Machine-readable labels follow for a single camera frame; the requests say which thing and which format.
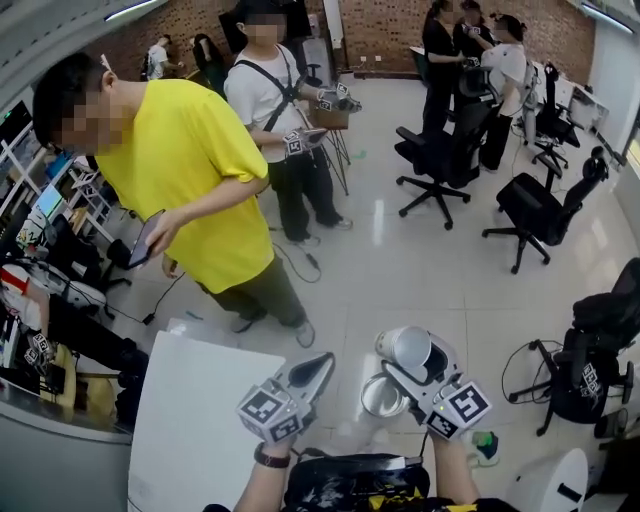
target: brick wall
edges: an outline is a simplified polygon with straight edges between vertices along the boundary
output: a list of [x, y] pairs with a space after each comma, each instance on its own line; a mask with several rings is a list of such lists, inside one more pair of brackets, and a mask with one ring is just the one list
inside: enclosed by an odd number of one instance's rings
[[[413, 72], [409, 46], [421, 45], [422, 26], [429, 0], [340, 0], [347, 54], [351, 66], [368, 57], [364, 70]], [[136, 80], [147, 49], [163, 33], [171, 34], [173, 60], [195, 69], [189, 38], [205, 32], [225, 57], [230, 51], [218, 16], [236, 0], [169, 0], [143, 18], [108, 34], [85, 50], [106, 54], [122, 78]], [[322, 0], [306, 0], [309, 13], [320, 14], [326, 32]], [[501, 10], [524, 21], [528, 53], [536, 60], [552, 60], [570, 79], [587, 83], [595, 40], [595, 23], [566, 0], [484, 0], [486, 13]], [[375, 55], [382, 56], [376, 63]]]
[[[567, 0], [480, 0], [485, 13], [512, 14], [527, 24], [525, 45], [535, 60], [552, 60], [571, 80], [587, 83], [595, 22]], [[340, 0], [351, 66], [367, 56], [364, 70], [412, 72], [409, 46], [422, 46], [429, 0]], [[375, 56], [382, 56], [376, 63]]]
[[[115, 32], [97, 39], [86, 48], [89, 55], [107, 56], [113, 70], [125, 80], [138, 80], [145, 52], [160, 35], [169, 34], [173, 42], [171, 60], [184, 61], [187, 72], [196, 69], [189, 39], [199, 32], [208, 34], [223, 56], [230, 60], [231, 52], [218, 16], [230, 11], [237, 0], [169, 0], [163, 6]], [[322, 0], [306, 0], [309, 13], [320, 15], [326, 31]]]

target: office chair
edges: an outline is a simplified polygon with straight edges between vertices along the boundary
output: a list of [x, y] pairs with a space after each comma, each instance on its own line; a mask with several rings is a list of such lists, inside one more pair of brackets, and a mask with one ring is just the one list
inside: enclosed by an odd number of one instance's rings
[[562, 243], [573, 216], [582, 209], [582, 202], [600, 181], [609, 177], [604, 161], [604, 149], [600, 146], [591, 152], [582, 168], [583, 178], [567, 192], [564, 204], [560, 202], [533, 176], [522, 173], [498, 192], [499, 210], [506, 212], [514, 224], [512, 228], [485, 229], [482, 237], [489, 235], [512, 235], [518, 237], [518, 256], [511, 273], [520, 270], [522, 253], [530, 243], [544, 256], [548, 265], [551, 257], [542, 247]]
[[469, 194], [443, 187], [443, 184], [459, 189], [480, 175], [475, 157], [489, 121], [499, 109], [498, 93], [489, 82], [489, 72], [486, 68], [475, 68], [463, 74], [460, 89], [469, 102], [457, 116], [453, 135], [444, 131], [417, 135], [404, 127], [396, 130], [404, 139], [395, 145], [398, 154], [413, 163], [413, 171], [418, 176], [426, 174], [433, 179], [432, 183], [408, 176], [400, 176], [396, 180], [398, 185], [408, 182], [425, 190], [398, 212], [400, 217], [406, 217], [409, 210], [435, 197], [446, 219], [444, 227], [449, 231], [453, 228], [453, 220], [444, 196], [459, 197], [465, 203], [471, 200]]
[[[563, 162], [564, 168], [568, 169], [569, 162], [555, 148], [565, 143], [579, 148], [580, 141], [575, 129], [576, 127], [582, 127], [571, 120], [567, 107], [556, 105], [556, 82], [560, 77], [558, 70], [549, 62], [545, 66], [544, 72], [547, 78], [547, 101], [536, 117], [536, 131], [538, 135], [547, 136], [550, 140], [546, 143], [536, 142], [536, 146], [542, 149], [542, 152], [533, 158], [532, 163], [538, 162], [542, 156], [548, 156], [558, 169], [560, 169], [560, 162]], [[561, 119], [561, 116], [565, 113], [567, 114], [566, 121]]]
[[551, 379], [508, 397], [509, 402], [517, 403], [523, 395], [545, 390], [542, 396], [549, 398], [549, 409], [538, 436], [546, 433], [554, 414], [573, 423], [595, 424], [611, 386], [621, 387], [622, 403], [629, 402], [633, 363], [621, 375], [617, 358], [640, 333], [640, 258], [627, 263], [610, 293], [576, 302], [573, 316], [561, 351], [550, 354], [540, 340], [529, 344], [529, 350], [542, 354]]

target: wristwatch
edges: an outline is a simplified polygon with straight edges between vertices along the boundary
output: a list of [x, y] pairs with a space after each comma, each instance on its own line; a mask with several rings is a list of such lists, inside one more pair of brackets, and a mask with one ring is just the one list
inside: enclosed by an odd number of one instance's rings
[[289, 463], [291, 462], [290, 456], [284, 458], [272, 457], [271, 455], [262, 453], [262, 448], [264, 448], [264, 443], [260, 443], [253, 454], [253, 458], [258, 464], [274, 469], [287, 469], [289, 467]]

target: black strap harness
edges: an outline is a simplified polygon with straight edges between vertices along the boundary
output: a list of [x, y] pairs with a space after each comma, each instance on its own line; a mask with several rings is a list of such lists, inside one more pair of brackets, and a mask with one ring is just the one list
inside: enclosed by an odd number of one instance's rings
[[277, 48], [280, 54], [282, 55], [282, 58], [284, 59], [285, 66], [287, 66], [287, 77], [288, 77], [287, 87], [284, 87], [280, 83], [280, 80], [278, 80], [276, 77], [268, 73], [264, 68], [260, 67], [255, 62], [241, 59], [233, 65], [233, 67], [242, 65], [242, 66], [248, 66], [252, 69], [255, 69], [258, 73], [260, 73], [267, 80], [269, 80], [273, 85], [275, 85], [280, 91], [280, 93], [282, 94], [282, 102], [273, 111], [273, 114], [271, 114], [269, 121], [267, 121], [267, 124], [263, 128], [265, 132], [270, 132], [271, 130], [273, 130], [273, 127], [276, 125], [276, 123], [278, 122], [278, 119], [280, 118], [284, 110], [287, 108], [287, 106], [293, 103], [293, 101], [298, 97], [298, 91], [299, 91], [300, 85], [304, 82], [304, 79], [306, 77], [306, 73], [303, 75], [300, 75], [300, 78], [296, 81], [295, 85], [292, 84], [291, 83], [291, 66], [289, 65], [289, 61], [287, 60], [287, 57], [282, 51], [282, 48], [280, 48], [280, 45], [277, 45]]

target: white t-shirt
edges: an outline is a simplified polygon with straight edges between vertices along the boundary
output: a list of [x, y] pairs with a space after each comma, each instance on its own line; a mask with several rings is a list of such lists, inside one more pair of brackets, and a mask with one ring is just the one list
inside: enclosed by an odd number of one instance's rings
[[482, 66], [493, 68], [489, 80], [498, 93], [502, 93], [504, 89], [505, 77], [516, 82], [516, 90], [509, 98], [505, 98], [500, 110], [502, 115], [513, 117], [522, 107], [521, 89], [527, 72], [527, 57], [524, 53], [524, 46], [521, 44], [499, 44], [482, 54]]
[[163, 62], [169, 60], [167, 56], [167, 50], [158, 44], [154, 44], [149, 48], [149, 69], [147, 77], [149, 80], [157, 80], [164, 76]]
[[[254, 62], [276, 78], [284, 87], [287, 87], [289, 81], [284, 60], [286, 58], [291, 72], [291, 84], [295, 85], [300, 78], [296, 60], [285, 47], [279, 46], [279, 48], [282, 53], [278, 52], [278, 56], [273, 60], [255, 60], [247, 57], [244, 52], [240, 52], [236, 62], [240, 60]], [[260, 129], [266, 126], [273, 112], [282, 103], [280, 89], [258, 71], [244, 65], [231, 68], [224, 83], [224, 92], [227, 95], [229, 105], [236, 111], [242, 123], [245, 126]], [[287, 105], [271, 132], [281, 133], [284, 136], [292, 130], [308, 126], [310, 125], [306, 122], [306, 118], [294, 102], [294, 104]], [[286, 157], [284, 144], [263, 146], [262, 156], [269, 163], [281, 162]]]
[[0, 301], [7, 309], [7, 313], [19, 318], [30, 329], [39, 331], [42, 328], [40, 306], [25, 296], [31, 279], [29, 273], [19, 265], [4, 265], [0, 269], [0, 282], [2, 283]]

